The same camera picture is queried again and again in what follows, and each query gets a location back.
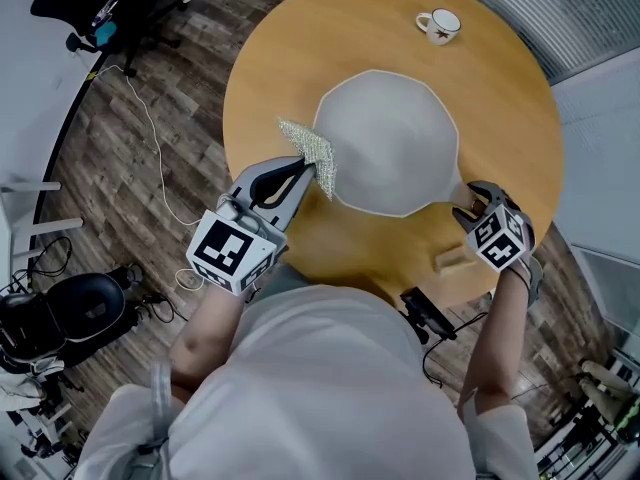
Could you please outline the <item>round wooden table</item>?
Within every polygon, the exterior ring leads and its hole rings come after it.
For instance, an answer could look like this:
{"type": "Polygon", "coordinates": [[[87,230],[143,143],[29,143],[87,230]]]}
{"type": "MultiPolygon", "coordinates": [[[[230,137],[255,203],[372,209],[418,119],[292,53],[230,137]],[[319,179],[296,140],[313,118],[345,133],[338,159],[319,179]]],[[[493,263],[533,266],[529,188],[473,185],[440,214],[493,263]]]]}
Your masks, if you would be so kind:
{"type": "MultiPolygon", "coordinates": [[[[538,62],[497,14],[476,0],[284,0],[250,34],[227,84],[224,147],[230,172],[290,155],[279,118],[310,124],[321,98],[369,69],[426,83],[460,133],[465,180],[499,184],[543,237],[563,184],[562,127],[538,62]],[[416,15],[447,9],[461,21],[445,45],[416,15]]],[[[496,284],[481,261],[448,275],[434,257],[462,244],[446,204],[407,218],[369,215],[311,187],[288,227],[285,260],[308,278],[387,299],[419,287],[438,306],[462,304],[496,284]]]]}

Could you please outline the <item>clear plastic bottle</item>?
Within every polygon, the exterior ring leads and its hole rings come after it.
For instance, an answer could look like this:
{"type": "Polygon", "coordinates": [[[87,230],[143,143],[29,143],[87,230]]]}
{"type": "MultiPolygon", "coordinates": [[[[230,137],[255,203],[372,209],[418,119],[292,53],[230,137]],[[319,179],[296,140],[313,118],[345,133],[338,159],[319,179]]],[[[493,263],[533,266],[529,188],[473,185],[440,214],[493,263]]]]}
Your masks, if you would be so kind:
{"type": "Polygon", "coordinates": [[[91,26],[93,28],[97,28],[99,25],[109,20],[112,16],[114,8],[118,3],[119,0],[108,0],[93,18],[91,26]]]}

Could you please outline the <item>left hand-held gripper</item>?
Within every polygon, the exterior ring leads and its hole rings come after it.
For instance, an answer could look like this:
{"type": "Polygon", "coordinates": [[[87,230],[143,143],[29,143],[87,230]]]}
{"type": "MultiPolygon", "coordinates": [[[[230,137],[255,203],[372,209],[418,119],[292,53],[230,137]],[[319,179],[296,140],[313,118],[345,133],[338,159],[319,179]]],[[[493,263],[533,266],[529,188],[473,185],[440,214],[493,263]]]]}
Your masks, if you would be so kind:
{"type": "Polygon", "coordinates": [[[301,156],[272,158],[247,167],[229,194],[199,222],[186,257],[205,281],[238,296],[274,265],[286,247],[285,231],[315,176],[301,156]],[[248,208],[276,208],[268,223],[248,208]]]}

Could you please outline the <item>person's right forearm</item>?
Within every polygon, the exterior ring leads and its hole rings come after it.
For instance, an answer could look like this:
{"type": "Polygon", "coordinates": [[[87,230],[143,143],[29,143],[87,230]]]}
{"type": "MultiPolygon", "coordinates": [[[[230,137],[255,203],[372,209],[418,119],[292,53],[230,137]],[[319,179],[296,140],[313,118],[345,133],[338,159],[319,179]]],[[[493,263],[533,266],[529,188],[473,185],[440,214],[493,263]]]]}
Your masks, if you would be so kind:
{"type": "Polygon", "coordinates": [[[501,272],[465,375],[458,412],[470,396],[482,414],[510,403],[522,355],[529,272],[516,264],[501,272]]]}

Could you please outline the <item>black waist-mounted device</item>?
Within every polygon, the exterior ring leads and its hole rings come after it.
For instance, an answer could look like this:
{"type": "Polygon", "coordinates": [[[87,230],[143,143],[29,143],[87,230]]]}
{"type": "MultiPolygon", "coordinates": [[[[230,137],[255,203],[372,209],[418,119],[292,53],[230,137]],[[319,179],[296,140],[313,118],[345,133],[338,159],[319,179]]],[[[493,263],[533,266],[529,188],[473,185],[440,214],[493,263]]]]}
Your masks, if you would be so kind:
{"type": "Polygon", "coordinates": [[[429,332],[435,333],[442,340],[457,338],[451,322],[418,287],[404,291],[400,298],[406,309],[404,318],[422,345],[428,344],[429,332]]]}

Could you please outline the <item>person's left forearm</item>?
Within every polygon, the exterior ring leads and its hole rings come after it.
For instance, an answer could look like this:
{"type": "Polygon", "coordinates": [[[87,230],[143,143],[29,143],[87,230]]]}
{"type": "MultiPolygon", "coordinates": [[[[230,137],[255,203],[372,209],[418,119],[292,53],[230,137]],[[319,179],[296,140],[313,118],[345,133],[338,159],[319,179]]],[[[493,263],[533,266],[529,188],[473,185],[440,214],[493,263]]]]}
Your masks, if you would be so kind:
{"type": "Polygon", "coordinates": [[[246,299],[246,292],[236,296],[209,286],[169,351],[174,397],[188,402],[204,380],[226,363],[246,299]]]}

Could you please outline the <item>person's white shirt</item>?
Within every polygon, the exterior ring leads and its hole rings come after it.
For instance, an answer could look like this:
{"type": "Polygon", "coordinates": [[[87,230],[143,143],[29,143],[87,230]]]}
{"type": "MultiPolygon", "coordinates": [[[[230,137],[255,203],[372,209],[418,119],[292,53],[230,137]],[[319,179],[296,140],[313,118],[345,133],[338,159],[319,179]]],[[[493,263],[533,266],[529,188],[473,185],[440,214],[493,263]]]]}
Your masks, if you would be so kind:
{"type": "Polygon", "coordinates": [[[111,396],[75,480],[537,480],[524,410],[458,412],[406,320],[312,285],[246,304],[226,363],[184,403],[168,357],[111,396]]]}

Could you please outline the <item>white mug with star print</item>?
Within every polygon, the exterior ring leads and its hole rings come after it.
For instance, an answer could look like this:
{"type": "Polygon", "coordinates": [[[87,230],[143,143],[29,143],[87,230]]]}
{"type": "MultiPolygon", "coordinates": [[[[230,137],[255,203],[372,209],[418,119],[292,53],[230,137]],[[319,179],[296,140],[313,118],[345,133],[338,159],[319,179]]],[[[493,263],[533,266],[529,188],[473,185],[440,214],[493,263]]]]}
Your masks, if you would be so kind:
{"type": "Polygon", "coordinates": [[[438,46],[450,42],[461,29],[458,16],[444,8],[417,14],[415,23],[426,34],[427,39],[438,46]]]}

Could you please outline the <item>beige sponge block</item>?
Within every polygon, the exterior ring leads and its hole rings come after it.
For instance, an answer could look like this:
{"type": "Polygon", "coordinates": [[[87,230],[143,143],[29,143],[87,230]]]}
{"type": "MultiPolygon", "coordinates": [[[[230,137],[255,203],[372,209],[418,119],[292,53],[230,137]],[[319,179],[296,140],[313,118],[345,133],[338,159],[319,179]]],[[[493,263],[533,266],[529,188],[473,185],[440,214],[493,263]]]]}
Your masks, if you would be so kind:
{"type": "Polygon", "coordinates": [[[459,245],[434,257],[434,271],[441,275],[448,275],[476,263],[473,252],[465,245],[459,245]]]}

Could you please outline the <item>black round padded seat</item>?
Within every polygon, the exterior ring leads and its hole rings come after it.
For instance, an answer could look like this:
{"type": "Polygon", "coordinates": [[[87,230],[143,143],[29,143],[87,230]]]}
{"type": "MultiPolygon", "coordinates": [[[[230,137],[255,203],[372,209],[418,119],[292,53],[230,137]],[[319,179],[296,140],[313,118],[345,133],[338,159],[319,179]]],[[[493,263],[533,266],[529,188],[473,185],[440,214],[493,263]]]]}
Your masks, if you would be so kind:
{"type": "Polygon", "coordinates": [[[41,360],[66,368],[129,332],[139,322],[135,305],[106,274],[80,274],[45,292],[0,297],[0,367],[33,371],[41,360]]]}

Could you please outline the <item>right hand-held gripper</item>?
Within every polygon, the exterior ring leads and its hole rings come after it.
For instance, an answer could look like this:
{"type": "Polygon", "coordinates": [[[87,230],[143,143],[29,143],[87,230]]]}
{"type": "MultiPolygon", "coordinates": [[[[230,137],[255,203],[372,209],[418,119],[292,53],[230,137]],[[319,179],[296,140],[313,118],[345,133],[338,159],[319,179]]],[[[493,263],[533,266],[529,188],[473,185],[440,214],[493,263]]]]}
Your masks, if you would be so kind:
{"type": "Polygon", "coordinates": [[[494,271],[524,273],[531,307],[538,299],[543,269],[532,255],[535,235],[528,217],[508,202],[497,184],[474,180],[467,183],[472,192],[472,209],[485,209],[475,218],[466,210],[453,207],[452,216],[466,233],[469,247],[494,271]]]}

